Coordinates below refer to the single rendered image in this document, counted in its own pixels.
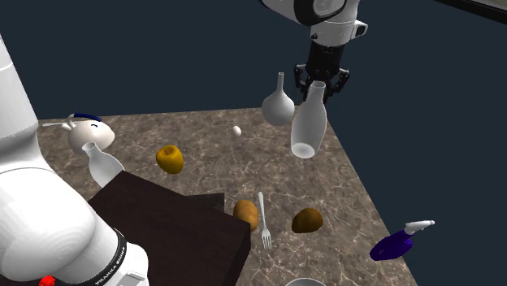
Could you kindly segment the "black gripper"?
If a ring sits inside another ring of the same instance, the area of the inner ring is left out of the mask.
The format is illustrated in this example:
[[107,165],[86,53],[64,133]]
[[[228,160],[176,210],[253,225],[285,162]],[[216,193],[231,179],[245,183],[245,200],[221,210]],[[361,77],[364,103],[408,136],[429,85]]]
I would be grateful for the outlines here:
[[344,88],[349,79],[349,70],[340,67],[344,50],[345,45],[325,46],[311,42],[307,63],[296,64],[293,69],[296,88],[301,92],[299,103],[307,99],[308,89],[314,80],[326,83],[324,104]]

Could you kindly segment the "translucent white bottle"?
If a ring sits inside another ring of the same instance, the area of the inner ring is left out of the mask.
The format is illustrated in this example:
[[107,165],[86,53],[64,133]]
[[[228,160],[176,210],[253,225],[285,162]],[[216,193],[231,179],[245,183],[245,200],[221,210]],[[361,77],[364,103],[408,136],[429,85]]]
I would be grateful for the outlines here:
[[327,129],[327,111],[323,105],[326,84],[315,80],[307,98],[292,122],[291,151],[298,158],[312,158],[319,151]]

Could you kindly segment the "white bulb vase narrow neck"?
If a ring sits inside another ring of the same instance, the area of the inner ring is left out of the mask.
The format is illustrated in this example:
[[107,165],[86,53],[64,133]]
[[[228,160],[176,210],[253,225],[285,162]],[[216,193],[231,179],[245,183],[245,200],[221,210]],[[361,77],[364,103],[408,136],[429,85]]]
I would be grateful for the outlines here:
[[273,126],[288,124],[293,119],[295,105],[284,92],[284,73],[279,72],[275,91],[262,102],[263,118]]

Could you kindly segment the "dark brown potato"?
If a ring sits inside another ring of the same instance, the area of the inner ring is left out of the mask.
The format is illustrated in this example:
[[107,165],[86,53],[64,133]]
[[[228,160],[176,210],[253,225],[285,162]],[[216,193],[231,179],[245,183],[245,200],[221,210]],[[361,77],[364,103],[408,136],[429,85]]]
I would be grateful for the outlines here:
[[295,233],[310,233],[323,226],[323,217],[315,208],[305,208],[298,212],[292,220],[292,231]]

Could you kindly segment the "light brown potato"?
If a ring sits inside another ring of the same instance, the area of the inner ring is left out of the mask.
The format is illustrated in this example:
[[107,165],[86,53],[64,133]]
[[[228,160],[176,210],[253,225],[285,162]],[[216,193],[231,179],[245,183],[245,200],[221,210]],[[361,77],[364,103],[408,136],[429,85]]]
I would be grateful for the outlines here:
[[258,209],[251,201],[239,200],[234,206],[233,216],[249,223],[251,232],[253,232],[258,226]]

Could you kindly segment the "white fork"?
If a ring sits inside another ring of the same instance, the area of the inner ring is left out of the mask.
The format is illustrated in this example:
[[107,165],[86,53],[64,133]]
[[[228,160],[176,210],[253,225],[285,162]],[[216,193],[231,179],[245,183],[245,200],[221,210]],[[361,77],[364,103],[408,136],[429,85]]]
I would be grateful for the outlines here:
[[262,192],[258,193],[258,202],[261,210],[261,216],[262,216],[262,244],[264,249],[271,249],[272,243],[271,243],[271,233],[267,227],[266,222],[266,215],[265,215],[265,206],[264,206],[264,196]]

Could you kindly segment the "yellow apple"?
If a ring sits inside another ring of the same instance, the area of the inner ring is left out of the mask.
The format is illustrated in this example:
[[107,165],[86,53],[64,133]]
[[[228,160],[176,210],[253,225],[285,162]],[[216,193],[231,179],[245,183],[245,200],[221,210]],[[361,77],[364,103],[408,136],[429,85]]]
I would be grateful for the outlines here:
[[155,155],[158,166],[168,174],[178,174],[184,167],[184,158],[175,145],[163,146]]

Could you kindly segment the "blue spray bottle white nozzle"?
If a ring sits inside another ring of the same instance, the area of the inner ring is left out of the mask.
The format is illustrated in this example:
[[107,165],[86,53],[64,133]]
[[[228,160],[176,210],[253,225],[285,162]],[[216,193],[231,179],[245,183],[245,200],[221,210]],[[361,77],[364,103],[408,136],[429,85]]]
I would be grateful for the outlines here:
[[402,257],[413,247],[411,237],[415,232],[422,231],[436,222],[423,220],[406,223],[400,231],[384,237],[370,251],[370,258],[374,261],[391,260]]

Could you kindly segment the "white bowl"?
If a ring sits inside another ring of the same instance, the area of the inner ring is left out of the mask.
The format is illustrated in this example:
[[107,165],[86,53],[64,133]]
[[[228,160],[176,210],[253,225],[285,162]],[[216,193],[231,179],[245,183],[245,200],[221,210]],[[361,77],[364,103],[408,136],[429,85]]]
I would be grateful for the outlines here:
[[326,286],[326,285],[316,279],[297,278],[288,282],[285,286]]

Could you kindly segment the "dark brown robot stand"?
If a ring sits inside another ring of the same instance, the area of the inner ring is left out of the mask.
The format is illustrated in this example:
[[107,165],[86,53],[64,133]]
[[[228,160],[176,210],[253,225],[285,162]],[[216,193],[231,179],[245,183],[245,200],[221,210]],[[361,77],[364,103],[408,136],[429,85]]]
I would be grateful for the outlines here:
[[[86,201],[145,250],[150,286],[236,286],[251,249],[246,222],[126,171]],[[42,286],[46,276],[15,282],[0,275],[0,286]]]

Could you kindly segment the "white flask-shaped vase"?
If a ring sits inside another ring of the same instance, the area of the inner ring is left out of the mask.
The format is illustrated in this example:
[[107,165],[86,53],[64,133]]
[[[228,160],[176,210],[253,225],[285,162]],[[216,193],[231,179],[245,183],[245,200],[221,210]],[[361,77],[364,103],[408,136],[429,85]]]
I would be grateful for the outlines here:
[[124,170],[124,166],[117,158],[101,151],[93,141],[84,144],[82,150],[89,157],[90,175],[101,188]]

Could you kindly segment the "white round figure blue band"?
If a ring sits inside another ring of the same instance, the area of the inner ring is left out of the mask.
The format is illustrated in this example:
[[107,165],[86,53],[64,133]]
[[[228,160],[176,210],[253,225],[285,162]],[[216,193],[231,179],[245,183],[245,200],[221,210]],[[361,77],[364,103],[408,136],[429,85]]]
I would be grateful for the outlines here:
[[67,142],[75,154],[85,154],[82,146],[86,143],[95,142],[101,150],[104,150],[115,139],[115,133],[110,126],[95,115],[75,113],[70,114],[65,122],[42,124],[43,127],[55,125],[67,131]]

